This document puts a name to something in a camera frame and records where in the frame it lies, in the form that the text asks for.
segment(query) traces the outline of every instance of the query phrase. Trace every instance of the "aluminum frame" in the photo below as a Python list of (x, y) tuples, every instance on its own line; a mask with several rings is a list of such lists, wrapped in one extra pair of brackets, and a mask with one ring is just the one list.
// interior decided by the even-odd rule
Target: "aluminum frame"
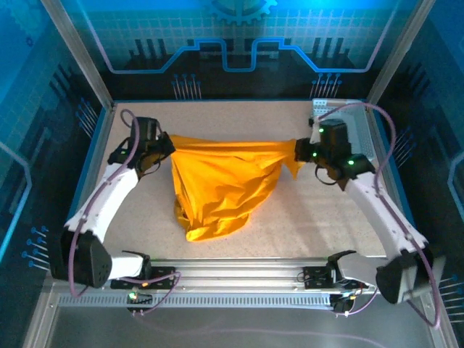
[(422, 0), (416, 4), (368, 94), (368, 102), (371, 104), (377, 104), (382, 97), (434, 4), (435, 0)]
[(113, 99), (63, 4), (60, 0), (41, 1), (101, 105), (111, 109)]

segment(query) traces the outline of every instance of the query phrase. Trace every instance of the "workcell floor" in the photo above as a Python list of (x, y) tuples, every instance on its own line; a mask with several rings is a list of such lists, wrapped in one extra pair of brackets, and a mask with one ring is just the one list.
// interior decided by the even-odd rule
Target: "workcell floor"
[[(120, 110), (154, 117), (169, 134), (218, 141), (277, 141), (310, 134), (310, 101), (195, 101), (118, 104), (100, 177), (108, 155), (130, 130)], [(305, 165), (296, 181), (287, 169), (272, 196), (240, 231), (214, 241), (188, 242), (177, 223), (170, 160), (129, 193), (109, 226), (105, 247), (153, 258), (326, 257), (353, 249), (384, 255), (356, 204), (338, 186), (324, 186)]]

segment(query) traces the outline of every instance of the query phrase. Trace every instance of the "white robotic arm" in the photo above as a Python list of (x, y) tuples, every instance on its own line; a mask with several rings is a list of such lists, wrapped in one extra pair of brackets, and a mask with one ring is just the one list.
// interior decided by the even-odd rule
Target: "white robotic arm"
[[(137, 121), (139, 141), (135, 140), (138, 136), (135, 136), (133, 124), (130, 138), (124, 140), (109, 156), (108, 166), (94, 192), (65, 223), (59, 238), (49, 245), (54, 278), (68, 280), (70, 265), (76, 283), (96, 288), (112, 279), (151, 277), (148, 255), (131, 251), (109, 253), (103, 247), (109, 224), (126, 196), (146, 170), (175, 151), (169, 135), (162, 132), (157, 120), (137, 117)], [(126, 142), (129, 148), (137, 148), (132, 158), (129, 158), (128, 149), (123, 148)]]
[(382, 262), (346, 251), (329, 257), (336, 279), (355, 280), (378, 288), (385, 299), (400, 303), (431, 290), (425, 255), (435, 279), (440, 279), (444, 255), (420, 234), (400, 212), (385, 188), (376, 182), (376, 170), (362, 154), (353, 154), (347, 125), (342, 120), (316, 122), (312, 136), (297, 141), (295, 159), (324, 168), (362, 210), (386, 252)]

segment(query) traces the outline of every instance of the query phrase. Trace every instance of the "blue wall panel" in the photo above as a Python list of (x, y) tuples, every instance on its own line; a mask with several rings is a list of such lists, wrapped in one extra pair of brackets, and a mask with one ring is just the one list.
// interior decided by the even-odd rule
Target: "blue wall panel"
[(101, 106), (39, 1), (0, 1), (0, 31), (0, 142), (33, 184), (0, 149), (0, 347), (20, 347), (48, 267), (33, 232), (61, 230)]
[(65, 6), (116, 99), (196, 99), (182, 74), (195, 74), (204, 99), (322, 97), (310, 92), (322, 83), (337, 86), (327, 96), (363, 98), (415, 1)]
[[(437, 0), (380, 100), (402, 135), (395, 158), (418, 229), (444, 247), (448, 257), (444, 278), (456, 273), (460, 281), (464, 279), (463, 18), (464, 3)], [(454, 314), (451, 319), (463, 317)], [(462, 323), (455, 325), (463, 338)]]

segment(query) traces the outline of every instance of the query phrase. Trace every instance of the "crumpled cloth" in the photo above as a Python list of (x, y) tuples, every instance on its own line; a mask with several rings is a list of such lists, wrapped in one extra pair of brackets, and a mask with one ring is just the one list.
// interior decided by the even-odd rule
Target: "crumpled cloth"
[(209, 141), (171, 136), (175, 215), (187, 241), (228, 236), (273, 192), (286, 165), (294, 179), (296, 140)]

